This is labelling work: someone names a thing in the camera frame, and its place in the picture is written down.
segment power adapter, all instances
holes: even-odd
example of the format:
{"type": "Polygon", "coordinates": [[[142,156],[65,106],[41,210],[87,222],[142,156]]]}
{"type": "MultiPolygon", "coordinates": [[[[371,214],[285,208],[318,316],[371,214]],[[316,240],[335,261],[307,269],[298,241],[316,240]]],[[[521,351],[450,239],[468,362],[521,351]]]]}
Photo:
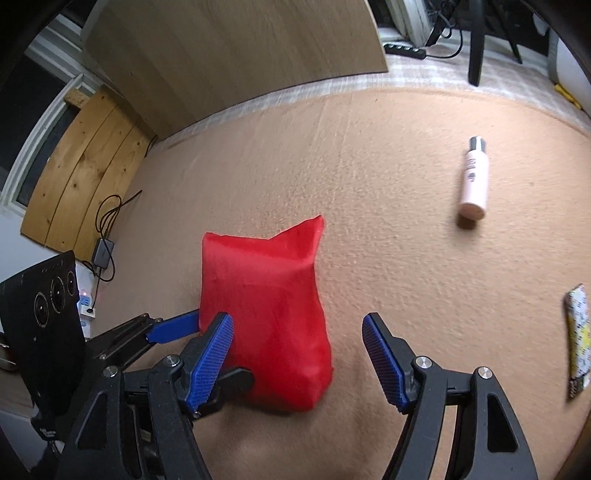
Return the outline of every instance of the power adapter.
{"type": "Polygon", "coordinates": [[[106,238],[99,238],[96,241],[95,251],[92,252],[92,264],[95,267],[106,270],[109,267],[109,259],[113,253],[115,244],[106,238]]]}

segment white window frame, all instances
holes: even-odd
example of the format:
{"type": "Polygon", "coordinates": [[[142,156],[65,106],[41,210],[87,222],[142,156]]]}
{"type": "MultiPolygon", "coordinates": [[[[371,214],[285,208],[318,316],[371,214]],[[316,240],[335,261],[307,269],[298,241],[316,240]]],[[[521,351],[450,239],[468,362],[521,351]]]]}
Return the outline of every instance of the white window frame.
{"type": "Polygon", "coordinates": [[[17,202],[18,193],[51,129],[67,109],[65,95],[76,88],[91,96],[104,82],[82,65],[81,29],[63,15],[58,15],[31,42],[25,55],[66,82],[23,143],[2,190],[0,206],[24,216],[26,207],[17,202]]]}

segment white bottle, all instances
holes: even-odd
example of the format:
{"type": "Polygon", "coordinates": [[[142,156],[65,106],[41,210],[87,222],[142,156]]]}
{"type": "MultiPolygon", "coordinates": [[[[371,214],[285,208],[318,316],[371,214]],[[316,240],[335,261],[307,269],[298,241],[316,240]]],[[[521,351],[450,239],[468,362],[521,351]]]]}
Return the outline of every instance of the white bottle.
{"type": "Polygon", "coordinates": [[[472,137],[470,151],[466,155],[462,199],[459,205],[460,215],[469,220],[482,220],[486,214],[488,167],[485,141],[482,137],[472,137]]]}

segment yellow object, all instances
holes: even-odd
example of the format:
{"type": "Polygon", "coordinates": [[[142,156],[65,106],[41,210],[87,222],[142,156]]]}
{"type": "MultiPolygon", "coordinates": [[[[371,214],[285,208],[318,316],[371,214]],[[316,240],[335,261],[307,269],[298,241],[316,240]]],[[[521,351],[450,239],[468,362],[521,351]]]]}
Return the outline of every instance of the yellow object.
{"type": "Polygon", "coordinates": [[[567,92],[561,84],[557,83],[556,85],[554,85],[554,90],[556,90],[559,94],[566,98],[576,108],[578,108],[579,110],[582,109],[581,104],[578,103],[577,99],[573,97],[569,92],[567,92]]]}

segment blue gripper pad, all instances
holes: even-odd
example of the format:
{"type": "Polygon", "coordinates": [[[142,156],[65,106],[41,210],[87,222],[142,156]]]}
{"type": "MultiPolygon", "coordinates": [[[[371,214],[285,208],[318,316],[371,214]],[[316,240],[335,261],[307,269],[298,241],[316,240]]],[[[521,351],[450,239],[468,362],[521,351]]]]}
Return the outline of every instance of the blue gripper pad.
{"type": "Polygon", "coordinates": [[[219,323],[214,320],[204,336],[209,334],[211,328],[214,329],[213,335],[190,374],[186,404],[189,411],[193,412],[209,398],[234,337],[234,321],[227,313],[223,314],[219,323]]]}
{"type": "Polygon", "coordinates": [[[361,334],[388,403],[406,412],[410,401],[404,391],[404,374],[370,315],[363,318],[361,334]]]}
{"type": "Polygon", "coordinates": [[[199,310],[155,323],[146,338],[150,343],[169,343],[199,331],[199,310]]]}

